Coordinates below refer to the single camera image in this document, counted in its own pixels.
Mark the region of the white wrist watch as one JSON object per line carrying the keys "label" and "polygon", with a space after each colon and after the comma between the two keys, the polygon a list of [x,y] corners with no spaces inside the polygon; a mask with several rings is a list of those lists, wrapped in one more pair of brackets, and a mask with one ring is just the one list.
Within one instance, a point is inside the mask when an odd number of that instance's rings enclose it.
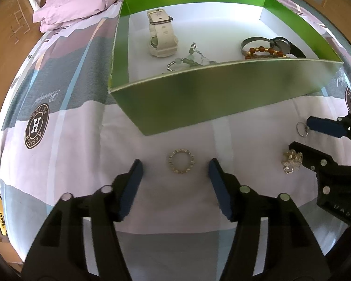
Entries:
{"label": "white wrist watch", "polygon": [[177,52],[178,38],[172,27],[173,18],[163,9],[147,11],[150,30],[149,51],[152,56],[166,58]]}

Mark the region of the black wrist watch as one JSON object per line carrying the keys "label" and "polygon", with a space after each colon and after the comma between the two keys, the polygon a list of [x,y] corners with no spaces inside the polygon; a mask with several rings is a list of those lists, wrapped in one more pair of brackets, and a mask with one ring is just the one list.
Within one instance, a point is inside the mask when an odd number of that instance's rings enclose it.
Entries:
{"label": "black wrist watch", "polygon": [[275,37],[269,40],[269,46],[281,51],[284,55],[290,54],[296,58],[306,58],[305,54],[293,43],[284,37]]}

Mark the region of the patterned bed sheet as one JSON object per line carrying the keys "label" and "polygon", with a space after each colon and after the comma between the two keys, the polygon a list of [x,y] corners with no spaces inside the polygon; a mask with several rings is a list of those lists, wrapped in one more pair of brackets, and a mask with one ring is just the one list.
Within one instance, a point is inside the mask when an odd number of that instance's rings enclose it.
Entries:
{"label": "patterned bed sheet", "polygon": [[[109,92],[113,47],[122,2],[59,32],[36,47],[30,68],[16,82],[0,115],[0,190],[9,240],[21,258],[53,205],[65,193],[79,197],[111,183],[139,159],[144,178],[132,210],[118,224],[118,238],[136,280],[220,276],[235,224],[217,205],[207,164],[217,158],[227,172],[258,193],[288,193],[305,216],[323,252],[346,224],[316,204],[316,176],[301,168],[285,174],[282,154],[292,141],[305,143],[351,165],[351,141],[306,133],[309,116],[335,119],[348,110],[351,45],[330,23],[296,0],[277,0],[306,21],[332,47],[342,67],[317,92],[159,134],[145,135]],[[191,3],[161,6],[174,21],[176,55],[195,43],[204,62],[217,64],[291,58],[244,57],[240,44],[254,36],[284,37],[306,58],[309,46],[262,6]],[[148,50],[145,11],[130,15],[130,82],[169,74],[169,58]]]}

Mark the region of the green cardboard box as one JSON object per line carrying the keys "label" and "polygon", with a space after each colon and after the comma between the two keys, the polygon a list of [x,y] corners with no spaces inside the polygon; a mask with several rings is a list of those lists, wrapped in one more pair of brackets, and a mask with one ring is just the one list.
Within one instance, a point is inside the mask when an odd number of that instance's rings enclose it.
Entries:
{"label": "green cardboard box", "polygon": [[[130,82],[130,15],[157,6],[206,2],[262,6],[289,26],[316,58],[250,59]],[[341,67],[342,60],[326,40],[277,0],[124,0],[108,89],[142,134],[152,135],[317,92]]]}

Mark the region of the wooden headboard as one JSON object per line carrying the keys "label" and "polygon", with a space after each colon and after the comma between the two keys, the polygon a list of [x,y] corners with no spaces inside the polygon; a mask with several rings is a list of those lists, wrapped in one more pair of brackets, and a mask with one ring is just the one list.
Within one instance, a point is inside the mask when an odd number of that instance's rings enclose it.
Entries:
{"label": "wooden headboard", "polygon": [[0,0],[0,110],[20,66],[41,38],[29,0]]}

